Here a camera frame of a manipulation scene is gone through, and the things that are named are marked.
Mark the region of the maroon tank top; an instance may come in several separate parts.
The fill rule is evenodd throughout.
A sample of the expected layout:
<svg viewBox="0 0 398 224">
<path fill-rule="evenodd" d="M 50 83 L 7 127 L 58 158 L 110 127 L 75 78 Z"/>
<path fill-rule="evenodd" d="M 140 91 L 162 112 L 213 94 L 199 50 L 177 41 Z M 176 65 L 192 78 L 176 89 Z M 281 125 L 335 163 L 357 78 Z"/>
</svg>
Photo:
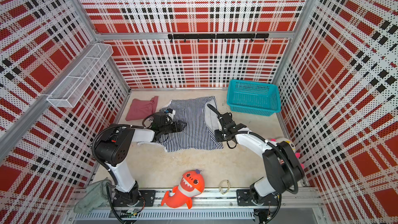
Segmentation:
<svg viewBox="0 0 398 224">
<path fill-rule="evenodd" d="M 133 99 L 126 114 L 126 121 L 142 120 L 155 113 L 158 105 L 158 96 L 154 96 L 149 101 Z"/>
</svg>

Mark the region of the striped black white tank top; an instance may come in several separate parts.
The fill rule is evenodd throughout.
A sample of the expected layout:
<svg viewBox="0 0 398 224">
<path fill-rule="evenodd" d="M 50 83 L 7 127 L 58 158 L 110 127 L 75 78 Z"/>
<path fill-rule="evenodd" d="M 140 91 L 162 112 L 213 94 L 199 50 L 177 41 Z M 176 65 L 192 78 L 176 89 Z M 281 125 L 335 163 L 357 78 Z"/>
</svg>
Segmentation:
<svg viewBox="0 0 398 224">
<path fill-rule="evenodd" d="M 215 130 L 219 129 L 219 121 L 216 113 L 212 111 L 213 108 L 217 109 L 217 101 L 214 96 L 171 100 L 159 112 L 167 113 L 174 121 L 186 122 L 187 127 L 182 132 L 164 135 L 157 142 L 152 140 L 152 144 L 161 146 L 166 152 L 186 149 L 223 149 L 221 142 L 217 142 L 215 138 Z M 151 130 L 153 114 L 142 121 L 143 126 L 149 130 Z"/>
</svg>

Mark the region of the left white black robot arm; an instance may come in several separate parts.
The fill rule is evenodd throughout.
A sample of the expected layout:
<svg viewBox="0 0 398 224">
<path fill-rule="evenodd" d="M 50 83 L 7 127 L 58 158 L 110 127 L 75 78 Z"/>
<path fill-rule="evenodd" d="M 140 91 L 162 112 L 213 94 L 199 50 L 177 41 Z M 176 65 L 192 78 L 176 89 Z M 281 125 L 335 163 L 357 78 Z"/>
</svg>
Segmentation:
<svg viewBox="0 0 398 224">
<path fill-rule="evenodd" d="M 145 117 L 141 126 L 113 124 L 103 129 L 93 140 L 92 155 L 109 172 L 113 184 L 108 192 L 114 191 L 116 199 L 110 203 L 116 206 L 145 203 L 145 197 L 139 192 L 137 180 L 129 171 L 126 158 L 132 143 L 154 143 L 162 137 L 179 133 L 187 127 L 183 120 L 175 120 L 176 112 L 170 108 Z"/>
</svg>

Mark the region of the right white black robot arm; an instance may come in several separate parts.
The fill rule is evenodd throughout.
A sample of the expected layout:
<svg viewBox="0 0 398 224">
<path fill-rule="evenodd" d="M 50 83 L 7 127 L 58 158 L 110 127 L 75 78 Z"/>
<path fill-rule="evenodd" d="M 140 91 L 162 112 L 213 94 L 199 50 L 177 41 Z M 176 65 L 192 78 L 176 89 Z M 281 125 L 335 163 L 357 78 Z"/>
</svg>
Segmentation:
<svg viewBox="0 0 398 224">
<path fill-rule="evenodd" d="M 284 192 L 294 195 L 299 192 L 299 181 L 304 177 L 304 169 L 292 143 L 284 139 L 267 140 L 246 125 L 236 124 L 231 113 L 221 114 L 211 104 L 207 104 L 207 107 L 216 114 L 220 124 L 219 129 L 215 130 L 217 142 L 229 144 L 231 141 L 236 146 L 245 146 L 263 160 L 266 175 L 249 187 L 248 201 L 262 205 L 271 196 L 281 201 Z"/>
</svg>

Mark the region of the teal plastic basket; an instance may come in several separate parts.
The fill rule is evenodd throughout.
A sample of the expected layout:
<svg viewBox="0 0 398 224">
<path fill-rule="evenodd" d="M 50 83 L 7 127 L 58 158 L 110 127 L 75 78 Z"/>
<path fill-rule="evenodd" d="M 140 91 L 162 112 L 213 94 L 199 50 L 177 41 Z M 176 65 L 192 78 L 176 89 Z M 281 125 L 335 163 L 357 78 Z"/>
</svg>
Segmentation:
<svg viewBox="0 0 398 224">
<path fill-rule="evenodd" d="M 246 80 L 230 81 L 227 104 L 233 112 L 260 116 L 271 116 L 281 111 L 276 85 Z"/>
</svg>

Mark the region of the white plush toy yellow glasses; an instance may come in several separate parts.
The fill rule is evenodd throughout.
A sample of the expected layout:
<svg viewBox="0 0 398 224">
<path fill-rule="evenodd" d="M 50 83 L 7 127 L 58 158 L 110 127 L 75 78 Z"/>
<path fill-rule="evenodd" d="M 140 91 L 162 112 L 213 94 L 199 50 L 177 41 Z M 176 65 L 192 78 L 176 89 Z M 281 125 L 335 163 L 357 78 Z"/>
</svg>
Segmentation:
<svg viewBox="0 0 398 224">
<path fill-rule="evenodd" d="M 288 138 L 284 138 L 284 137 L 279 137 L 276 139 L 271 139 L 272 142 L 276 142 L 276 143 L 281 143 L 281 142 L 287 142 L 289 144 L 289 146 L 292 148 L 293 152 L 295 153 L 295 156 L 297 159 L 300 159 L 301 154 L 296 152 L 296 148 L 295 145 L 293 144 L 293 142 L 291 140 L 289 140 Z"/>
</svg>

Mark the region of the red shark plush toy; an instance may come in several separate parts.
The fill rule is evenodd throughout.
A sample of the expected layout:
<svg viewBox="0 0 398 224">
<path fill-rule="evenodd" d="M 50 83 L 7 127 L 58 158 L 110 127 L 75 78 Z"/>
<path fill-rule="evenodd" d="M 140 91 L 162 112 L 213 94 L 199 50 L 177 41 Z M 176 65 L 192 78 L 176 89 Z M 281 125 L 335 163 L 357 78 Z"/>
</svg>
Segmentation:
<svg viewBox="0 0 398 224">
<path fill-rule="evenodd" d="M 161 201 L 161 206 L 179 208 L 186 205 L 188 209 L 193 206 L 193 198 L 203 193 L 205 180 L 200 170 L 187 171 L 183 174 L 179 185 L 172 191 L 167 191 Z"/>
</svg>

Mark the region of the green cloth rag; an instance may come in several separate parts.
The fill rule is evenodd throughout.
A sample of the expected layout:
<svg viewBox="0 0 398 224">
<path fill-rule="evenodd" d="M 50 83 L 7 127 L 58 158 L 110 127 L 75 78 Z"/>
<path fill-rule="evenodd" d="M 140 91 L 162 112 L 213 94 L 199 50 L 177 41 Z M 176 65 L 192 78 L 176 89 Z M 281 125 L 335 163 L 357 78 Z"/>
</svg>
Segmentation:
<svg viewBox="0 0 398 224">
<path fill-rule="evenodd" d="M 86 188 L 86 195 L 75 204 L 74 212 L 87 215 L 95 208 L 108 204 L 108 184 L 111 184 L 111 181 L 106 178 L 89 185 Z"/>
</svg>

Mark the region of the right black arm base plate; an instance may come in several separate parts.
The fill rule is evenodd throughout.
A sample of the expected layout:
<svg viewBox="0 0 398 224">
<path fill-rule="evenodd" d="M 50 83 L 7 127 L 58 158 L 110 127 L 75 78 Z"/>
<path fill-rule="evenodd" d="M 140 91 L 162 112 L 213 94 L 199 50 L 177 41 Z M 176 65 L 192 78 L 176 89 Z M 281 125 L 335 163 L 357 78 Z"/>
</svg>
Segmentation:
<svg viewBox="0 0 398 224">
<path fill-rule="evenodd" d="M 253 189 L 238 189 L 236 191 L 239 206 L 277 206 L 278 197 L 269 194 L 265 197 L 258 195 Z"/>
</svg>

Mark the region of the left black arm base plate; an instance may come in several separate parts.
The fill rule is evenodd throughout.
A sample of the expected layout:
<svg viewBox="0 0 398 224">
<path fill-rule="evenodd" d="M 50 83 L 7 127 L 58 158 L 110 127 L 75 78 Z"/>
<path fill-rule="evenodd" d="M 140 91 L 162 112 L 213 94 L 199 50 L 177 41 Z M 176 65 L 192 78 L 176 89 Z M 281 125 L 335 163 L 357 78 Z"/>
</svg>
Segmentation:
<svg viewBox="0 0 398 224">
<path fill-rule="evenodd" d="M 155 193 L 155 190 L 138 190 L 131 193 L 116 190 L 112 204 L 115 207 L 152 207 Z"/>
</svg>

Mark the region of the black wall hook rail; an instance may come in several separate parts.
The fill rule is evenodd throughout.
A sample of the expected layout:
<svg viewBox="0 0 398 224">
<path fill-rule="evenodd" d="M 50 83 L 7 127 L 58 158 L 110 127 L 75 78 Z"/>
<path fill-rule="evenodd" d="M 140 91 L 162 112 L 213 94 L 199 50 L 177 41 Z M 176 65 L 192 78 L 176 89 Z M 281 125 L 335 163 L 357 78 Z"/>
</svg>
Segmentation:
<svg viewBox="0 0 398 224">
<path fill-rule="evenodd" d="M 168 34 L 169 40 L 188 40 L 188 39 L 268 39 L 269 33 L 214 33 L 214 34 Z"/>
</svg>

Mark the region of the aluminium front rail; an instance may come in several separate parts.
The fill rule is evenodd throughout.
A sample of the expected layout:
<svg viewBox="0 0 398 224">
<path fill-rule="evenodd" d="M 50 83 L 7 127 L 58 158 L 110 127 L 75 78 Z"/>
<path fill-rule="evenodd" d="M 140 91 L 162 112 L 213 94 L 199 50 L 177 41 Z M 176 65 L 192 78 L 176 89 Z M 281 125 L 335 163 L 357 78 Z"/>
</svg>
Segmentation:
<svg viewBox="0 0 398 224">
<path fill-rule="evenodd" d="M 67 207 L 62 223 L 73 224 L 79 221 L 117 221 L 121 217 L 125 221 L 139 224 L 144 221 L 165 220 L 171 223 L 194 220 L 248 220 L 249 223 L 310 223 L 327 224 L 322 199 L 317 189 L 304 187 L 296 195 L 285 192 L 281 198 L 270 195 L 264 203 L 254 204 L 249 198 L 249 190 L 231 188 L 221 194 L 217 188 L 207 188 L 198 197 L 194 197 L 193 206 L 170 208 L 161 205 L 166 190 L 147 188 L 141 191 L 145 200 L 133 206 L 124 204 L 114 198 L 115 207 L 104 204 L 89 214 L 78 214 L 73 208 L 86 195 L 84 189 L 76 190 Z"/>
</svg>

